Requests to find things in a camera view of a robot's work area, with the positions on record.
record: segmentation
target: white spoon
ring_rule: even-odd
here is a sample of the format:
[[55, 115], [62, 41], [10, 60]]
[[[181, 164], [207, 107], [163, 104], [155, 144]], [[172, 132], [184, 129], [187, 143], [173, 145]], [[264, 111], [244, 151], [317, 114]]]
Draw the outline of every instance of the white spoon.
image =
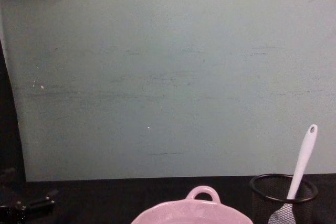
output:
[[[313, 124], [308, 128], [308, 131], [304, 136], [287, 199], [295, 199], [303, 173], [315, 145], [317, 130], [317, 125]], [[279, 210], [275, 211], [271, 215], [268, 220], [268, 224], [295, 224], [292, 207], [292, 204], [284, 204]]]

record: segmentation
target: black table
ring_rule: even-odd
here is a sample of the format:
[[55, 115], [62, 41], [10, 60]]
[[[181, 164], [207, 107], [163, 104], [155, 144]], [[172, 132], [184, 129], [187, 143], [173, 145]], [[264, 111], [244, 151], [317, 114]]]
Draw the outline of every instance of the black table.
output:
[[[53, 189], [54, 214], [28, 223], [131, 223], [142, 211], [165, 201], [179, 200], [199, 185], [216, 189], [223, 204], [251, 216], [252, 176], [113, 179], [26, 183], [20, 194], [38, 198]], [[319, 189], [316, 224], [336, 223], [336, 174], [306, 175]], [[209, 199], [208, 195], [199, 198]]]

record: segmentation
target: pink ceramic pot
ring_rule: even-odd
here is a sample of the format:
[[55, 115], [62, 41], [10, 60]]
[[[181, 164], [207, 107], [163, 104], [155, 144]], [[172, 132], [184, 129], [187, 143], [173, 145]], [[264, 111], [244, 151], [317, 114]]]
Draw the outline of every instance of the pink ceramic pot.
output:
[[[200, 193], [213, 201], [199, 200]], [[132, 224], [253, 224], [234, 208], [221, 204], [217, 192], [208, 186], [194, 188], [186, 199], [161, 203], [141, 213]]]

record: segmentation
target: black mesh cup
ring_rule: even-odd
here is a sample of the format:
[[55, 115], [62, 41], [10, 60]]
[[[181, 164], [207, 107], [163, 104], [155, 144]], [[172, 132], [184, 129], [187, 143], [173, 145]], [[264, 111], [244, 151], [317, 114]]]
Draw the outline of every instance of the black mesh cup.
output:
[[[252, 221], [254, 224], [268, 224], [271, 215], [281, 209], [285, 220], [279, 224], [292, 224], [290, 216], [294, 215], [295, 224], [313, 224], [313, 203], [318, 193], [312, 183], [302, 180], [295, 199], [287, 199], [292, 176], [284, 174], [264, 174], [250, 181], [252, 193]], [[282, 208], [284, 204], [292, 204], [290, 208]]]

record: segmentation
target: pot handle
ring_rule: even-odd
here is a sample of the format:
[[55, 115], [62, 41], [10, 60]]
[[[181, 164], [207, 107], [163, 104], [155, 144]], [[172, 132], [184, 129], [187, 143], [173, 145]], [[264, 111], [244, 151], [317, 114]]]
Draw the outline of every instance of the pot handle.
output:
[[194, 189], [192, 189], [190, 191], [190, 193], [188, 194], [186, 199], [195, 199], [195, 197], [198, 194], [201, 194], [201, 193], [209, 194], [211, 196], [213, 202], [218, 203], [218, 204], [221, 203], [221, 199], [219, 198], [216, 190], [212, 187], [209, 187], [209, 186], [197, 186], [197, 187], [195, 187]]

